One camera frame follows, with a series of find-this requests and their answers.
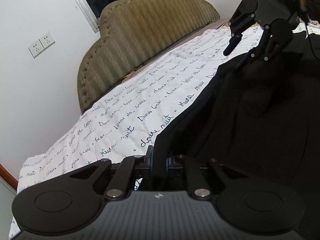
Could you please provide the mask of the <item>olive upholstered headboard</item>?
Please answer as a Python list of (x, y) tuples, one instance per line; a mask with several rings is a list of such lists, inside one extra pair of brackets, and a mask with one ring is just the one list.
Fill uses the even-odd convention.
[(122, 79), (187, 35), (220, 19), (205, 0), (119, 0), (100, 16), (100, 38), (78, 70), (84, 113)]

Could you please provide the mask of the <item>black pants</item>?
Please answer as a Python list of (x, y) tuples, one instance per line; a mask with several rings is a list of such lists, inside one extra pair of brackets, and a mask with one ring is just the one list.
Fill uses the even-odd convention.
[(155, 141), (153, 183), (169, 177), (167, 157), (218, 161), (319, 193), (319, 36), (295, 33), (271, 61), (220, 65), (196, 100)]

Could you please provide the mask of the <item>brown wooden door frame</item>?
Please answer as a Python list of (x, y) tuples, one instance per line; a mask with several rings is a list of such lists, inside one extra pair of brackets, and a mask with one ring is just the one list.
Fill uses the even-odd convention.
[(0, 176), (13, 189), (17, 190), (18, 180), (2, 164), (0, 164)]

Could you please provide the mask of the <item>white quilt with blue script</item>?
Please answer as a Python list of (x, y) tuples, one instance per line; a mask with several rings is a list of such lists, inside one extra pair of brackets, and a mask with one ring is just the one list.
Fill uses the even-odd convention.
[[(319, 193), (304, 193), (215, 158), (153, 183), (155, 141), (220, 65), (257, 44), (251, 27), (231, 56), (228, 30), (207, 30), (163, 55), (87, 110), (22, 170), (12, 204), (17, 239), (319, 239)], [(136, 159), (153, 146), (149, 171)]]

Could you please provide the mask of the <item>white double wall socket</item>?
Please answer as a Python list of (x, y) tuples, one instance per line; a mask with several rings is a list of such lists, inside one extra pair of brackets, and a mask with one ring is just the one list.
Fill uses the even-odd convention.
[(51, 45), (55, 43), (55, 39), (53, 38), (51, 32), (46, 33), (43, 37), (39, 38), (31, 45), (28, 46), (28, 49), (35, 59), (39, 56), (44, 50), (49, 48)]

